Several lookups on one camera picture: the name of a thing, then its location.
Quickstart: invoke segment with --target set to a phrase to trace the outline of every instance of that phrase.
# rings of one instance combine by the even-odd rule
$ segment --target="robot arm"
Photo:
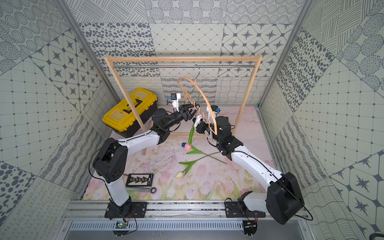
[[[191,104],[181,105],[179,111],[171,114],[160,108],[152,116],[154,126],[147,132],[118,141],[112,138],[105,141],[93,161],[93,167],[104,180],[111,196],[109,209],[113,208],[122,217],[131,211],[131,198],[122,178],[127,157],[146,147],[163,143],[170,134],[170,127],[182,120],[191,120],[195,113]],[[208,124],[203,121],[196,122],[195,118],[193,121],[198,133],[207,134],[210,131]],[[242,142],[232,136],[228,117],[216,117],[216,123],[218,134],[213,135],[217,141],[216,148],[222,155],[244,167],[267,191],[266,197],[260,197],[252,191],[244,193],[238,198],[239,207],[247,211],[269,212],[277,222],[285,224],[304,206],[296,177],[289,172],[281,173],[253,155]]]

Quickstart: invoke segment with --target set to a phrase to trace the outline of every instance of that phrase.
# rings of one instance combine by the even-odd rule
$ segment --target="patterned wall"
[[[1,1],[0,239],[50,239],[116,104],[51,0]]]
[[[247,104],[256,105],[296,22],[304,0],[66,0],[108,76],[111,56],[257,56],[263,61]],[[120,63],[125,65],[252,65],[254,62]],[[252,68],[201,68],[198,81],[211,103],[239,105]],[[196,68],[119,69],[130,86],[144,87],[166,104],[175,79]],[[110,82],[116,88],[115,80]]]
[[[319,239],[384,232],[383,37],[383,1],[316,0],[262,105]]]

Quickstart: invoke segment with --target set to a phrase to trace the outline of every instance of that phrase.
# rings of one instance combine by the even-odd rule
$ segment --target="tulip print mat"
[[[234,124],[238,110],[236,106],[223,107],[218,116],[227,116],[230,123]],[[183,121],[177,132],[189,132],[191,127],[192,121]],[[123,138],[114,132],[111,137]],[[244,108],[236,137],[261,160],[275,167],[254,107]],[[155,194],[128,191],[133,200],[224,200],[227,197],[237,199],[248,190],[265,193],[252,175],[220,153],[212,156],[227,164],[205,157],[198,160],[185,176],[176,179],[177,173],[187,167],[179,162],[193,161],[204,156],[186,154],[181,144],[187,141],[187,136],[172,137],[171,134],[163,144],[147,148],[146,155],[139,151],[127,159],[124,173],[153,173],[152,186],[157,188]],[[194,137],[192,145],[206,154],[218,151],[204,137]],[[108,199],[109,194],[103,182],[91,179],[83,200]]]

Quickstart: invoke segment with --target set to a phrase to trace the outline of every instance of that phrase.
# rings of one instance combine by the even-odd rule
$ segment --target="ratchet wrench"
[[[139,192],[149,192],[150,194],[155,194],[157,192],[156,187],[125,187],[128,191],[139,191]]]

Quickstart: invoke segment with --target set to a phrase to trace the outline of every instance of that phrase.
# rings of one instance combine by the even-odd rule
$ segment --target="metal rail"
[[[119,66],[113,66],[113,68],[254,68],[254,65],[149,65],[149,66],[124,66],[124,65],[119,65]]]
[[[73,200],[69,203],[61,220],[104,220],[104,214],[108,206],[107,200]],[[224,201],[222,200],[178,200],[161,201],[149,200],[145,218],[141,220],[233,220],[225,217]],[[299,211],[299,215],[306,217],[305,211]],[[270,214],[259,220],[273,220]]]

